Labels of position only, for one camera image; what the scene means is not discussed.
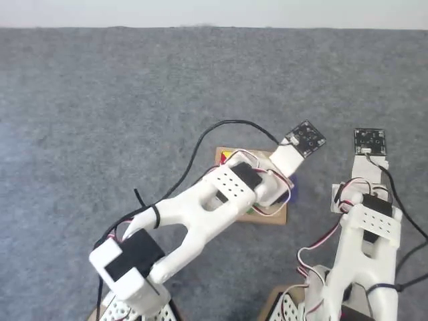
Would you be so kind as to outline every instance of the wooden base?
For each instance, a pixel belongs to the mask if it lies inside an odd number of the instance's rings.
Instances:
[[[217,147],[215,151],[215,164],[218,165],[221,160],[221,153],[227,152],[231,153],[235,151],[236,148],[228,148],[228,147]],[[249,150],[250,152],[254,154],[263,154],[265,156],[270,156],[272,152],[266,152],[262,150]],[[271,207],[268,207],[265,209],[267,212],[275,211],[278,207],[280,207],[280,204],[275,204]],[[287,223],[287,205],[285,205],[281,211],[279,211],[276,215],[271,217],[266,217],[263,215],[260,215],[259,213],[255,211],[250,211],[244,215],[242,215],[238,221],[240,222],[251,222],[251,223],[261,223],[261,224],[275,224],[275,225],[285,225]]]

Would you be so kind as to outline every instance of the white robotic arm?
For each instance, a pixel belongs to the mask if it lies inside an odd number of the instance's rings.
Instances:
[[[171,298],[163,283],[255,203],[268,206],[284,192],[290,194],[288,177],[324,143],[305,121],[269,158],[235,153],[186,191],[136,215],[122,243],[106,240],[90,254],[90,262],[119,300],[140,315],[156,314]],[[171,224],[183,224],[187,234],[176,250],[164,255],[146,230]]]

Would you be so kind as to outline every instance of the mounting plate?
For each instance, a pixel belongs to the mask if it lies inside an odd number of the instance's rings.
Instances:
[[[309,120],[295,127],[286,135],[294,148],[304,157],[313,154],[326,143],[326,138],[312,125]]]
[[[355,128],[354,147],[355,155],[386,156],[385,130],[377,128]]]
[[[293,302],[290,295],[283,296],[283,292],[278,293],[275,306],[272,308],[270,315],[266,318],[269,321],[284,321],[281,316],[281,304],[284,301],[285,321],[298,321],[298,307]]]
[[[103,306],[106,306],[107,309],[101,315],[100,321],[135,321],[138,319],[138,314],[125,302],[118,300],[112,292],[109,292],[102,304]],[[156,316],[151,318],[142,318],[142,321],[179,320],[180,317],[178,316],[178,312],[175,311],[175,307],[172,307],[170,304],[167,304]]]

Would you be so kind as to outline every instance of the gray carpet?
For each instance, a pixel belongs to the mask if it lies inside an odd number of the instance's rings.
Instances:
[[[236,223],[167,286],[186,320],[254,320],[277,284],[299,282],[296,250],[336,220],[330,185],[352,166],[352,129],[387,131],[409,212],[428,229],[426,31],[0,29],[0,309],[4,320],[83,320],[96,302],[88,254],[101,232],[155,201],[199,134],[224,118],[278,138],[309,118],[328,139],[298,172],[285,227]],[[273,149],[231,125],[203,143],[183,188],[217,145]],[[182,227],[153,233],[165,249]],[[400,256],[421,237],[405,222]],[[310,255],[329,265],[337,238]],[[426,272],[428,251],[399,276]],[[425,320],[428,282],[400,295]]]

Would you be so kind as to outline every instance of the white wall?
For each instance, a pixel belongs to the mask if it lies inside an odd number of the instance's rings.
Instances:
[[[0,0],[3,27],[428,29],[428,0]]]

